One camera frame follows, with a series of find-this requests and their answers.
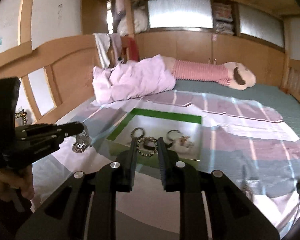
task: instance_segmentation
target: circular logo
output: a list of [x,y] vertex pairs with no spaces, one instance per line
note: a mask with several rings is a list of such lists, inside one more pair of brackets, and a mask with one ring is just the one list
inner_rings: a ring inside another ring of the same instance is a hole
[[72,145],[72,150],[75,152],[75,153],[82,153],[84,152],[86,149],[88,149],[89,145],[87,143],[79,143],[79,142],[75,142],[73,145]]

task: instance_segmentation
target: frosted window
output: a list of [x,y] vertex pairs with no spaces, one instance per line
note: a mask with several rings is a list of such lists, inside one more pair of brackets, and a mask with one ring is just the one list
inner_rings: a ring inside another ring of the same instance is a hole
[[284,47],[282,22],[271,15],[239,5],[240,31],[265,41]]
[[29,81],[41,115],[54,108],[50,89],[46,81],[43,68],[33,71],[29,75]]
[[210,0],[150,0],[150,28],[213,28]]

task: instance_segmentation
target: stuffed toy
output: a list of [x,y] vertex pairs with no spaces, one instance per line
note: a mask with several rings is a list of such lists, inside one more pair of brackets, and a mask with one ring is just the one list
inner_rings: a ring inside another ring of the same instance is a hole
[[176,79],[217,82],[233,89],[244,90],[256,83],[256,76],[243,64],[228,62],[222,65],[177,60],[162,57],[166,69]]

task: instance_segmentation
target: black cord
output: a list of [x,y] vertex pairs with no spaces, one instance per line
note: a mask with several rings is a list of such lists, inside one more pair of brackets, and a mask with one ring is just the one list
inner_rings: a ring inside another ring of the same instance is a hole
[[296,221],[296,218],[297,218],[297,215],[298,215],[298,212],[299,212],[299,208],[300,208],[300,197],[299,197],[299,201],[298,201],[298,208],[297,208],[297,213],[296,213],[296,216],[294,217],[294,220],[293,220],[293,223],[292,223],[292,226],[294,225],[294,222]]

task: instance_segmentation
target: key ring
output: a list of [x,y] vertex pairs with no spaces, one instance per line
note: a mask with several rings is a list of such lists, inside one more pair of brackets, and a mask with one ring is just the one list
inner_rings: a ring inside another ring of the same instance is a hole
[[145,130],[144,130],[142,127],[138,127],[138,128],[135,128],[135,129],[132,130],[132,132],[131,132],[131,134],[130,134],[130,137],[131,137],[131,138],[134,138],[134,137],[135,137],[134,134],[135,134],[136,131],[138,131],[138,130],[141,130],[141,131],[142,131],[142,134],[141,134],[140,136],[136,137],[137,139],[140,139],[140,138],[142,138],[142,137],[145,136],[145,134],[146,134]]
[[[143,141],[149,141],[149,142],[153,142],[154,143],[154,150],[151,153],[143,153],[140,151],[139,147],[140,147],[140,143]],[[157,139],[153,138],[153,137],[141,137],[138,139],[137,141],[137,152],[143,156],[143,157],[151,157],[153,155],[155,155],[156,153],[158,153],[158,142]]]
[[167,132],[167,139],[168,139],[169,141],[174,142],[176,139],[178,139],[178,138],[176,138],[176,139],[171,139],[171,138],[169,137],[169,134],[170,134],[171,132],[177,132],[177,133],[179,133],[179,134],[181,135],[181,137],[183,136],[183,133],[180,132],[179,130],[170,130],[170,131]]

